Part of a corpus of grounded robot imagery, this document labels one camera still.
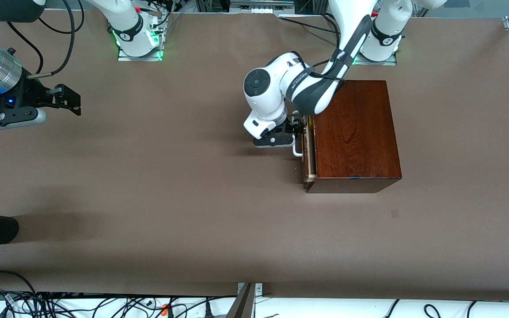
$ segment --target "wood grain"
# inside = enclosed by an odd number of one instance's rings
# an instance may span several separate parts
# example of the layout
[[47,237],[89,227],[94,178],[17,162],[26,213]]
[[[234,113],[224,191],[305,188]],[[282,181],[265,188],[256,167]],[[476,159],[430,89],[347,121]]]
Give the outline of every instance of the wood grain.
[[347,81],[315,116],[318,179],[402,177],[386,81]]

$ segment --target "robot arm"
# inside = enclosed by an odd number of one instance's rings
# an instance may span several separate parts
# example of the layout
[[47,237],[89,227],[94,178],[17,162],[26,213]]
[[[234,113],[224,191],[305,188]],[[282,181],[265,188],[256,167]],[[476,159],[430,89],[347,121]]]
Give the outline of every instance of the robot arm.
[[370,14],[376,0],[331,0],[329,6],[341,32],[341,42],[321,75],[295,52],[275,58],[245,78],[244,93],[252,112],[244,127],[256,139],[281,125],[286,117],[284,99],[302,115],[321,113],[345,76],[370,32]]
[[385,61],[398,50],[404,26],[412,16],[412,2],[433,10],[447,0],[384,0],[361,53],[371,61]]
[[156,48],[158,18],[146,12],[137,12],[131,0],[86,0],[96,6],[113,28],[117,43],[127,55],[141,57]]
[[[137,12],[131,0],[88,0],[107,17],[117,42],[133,57],[148,54],[160,44],[155,31],[158,18]],[[0,0],[0,22],[34,22],[44,11],[46,0]],[[34,125],[46,119],[40,107],[66,108],[81,115],[80,96],[65,85],[48,89],[20,62],[0,48],[0,129]]]
[[[414,0],[429,9],[446,1]],[[243,125],[255,139],[267,136],[287,121],[285,99],[302,115],[324,111],[335,94],[338,79],[345,76],[361,48],[362,54],[373,61],[386,60],[394,53],[410,19],[412,0],[384,0],[373,23],[370,14],[375,4],[376,0],[329,1],[341,42],[322,74],[316,74],[299,54],[291,52],[246,76],[244,94],[252,111]]]

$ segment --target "brown table surface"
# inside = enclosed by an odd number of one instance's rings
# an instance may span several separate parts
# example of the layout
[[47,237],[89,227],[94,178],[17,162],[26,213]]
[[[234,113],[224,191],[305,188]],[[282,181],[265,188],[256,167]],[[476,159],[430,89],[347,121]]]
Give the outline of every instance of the brown table surface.
[[[44,17],[66,30],[64,11]],[[0,131],[0,215],[23,226],[0,269],[39,290],[230,294],[248,280],[281,296],[509,299],[501,20],[413,19],[397,67],[352,67],[350,79],[388,83],[403,179],[375,195],[309,195],[291,149],[252,146],[242,83],[290,50],[324,60],[330,34],[189,14],[165,61],[131,63],[116,61],[105,18],[86,18],[69,65],[42,80],[81,94],[83,115],[49,109],[44,125]],[[62,62],[68,36],[18,28],[44,71]],[[4,24],[0,45],[36,68]]]

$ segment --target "wooden box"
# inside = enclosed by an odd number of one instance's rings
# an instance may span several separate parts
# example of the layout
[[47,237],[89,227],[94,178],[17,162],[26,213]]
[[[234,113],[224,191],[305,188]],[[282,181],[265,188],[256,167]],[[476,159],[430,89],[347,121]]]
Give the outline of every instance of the wooden box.
[[308,193],[377,193],[402,179],[386,81],[347,81],[307,128]]

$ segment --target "silver cylinder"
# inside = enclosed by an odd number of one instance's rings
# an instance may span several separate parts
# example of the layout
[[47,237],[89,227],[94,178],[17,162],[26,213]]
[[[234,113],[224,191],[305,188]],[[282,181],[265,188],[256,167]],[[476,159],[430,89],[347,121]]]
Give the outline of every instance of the silver cylinder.
[[12,89],[22,73],[21,63],[8,52],[0,50],[0,94]]

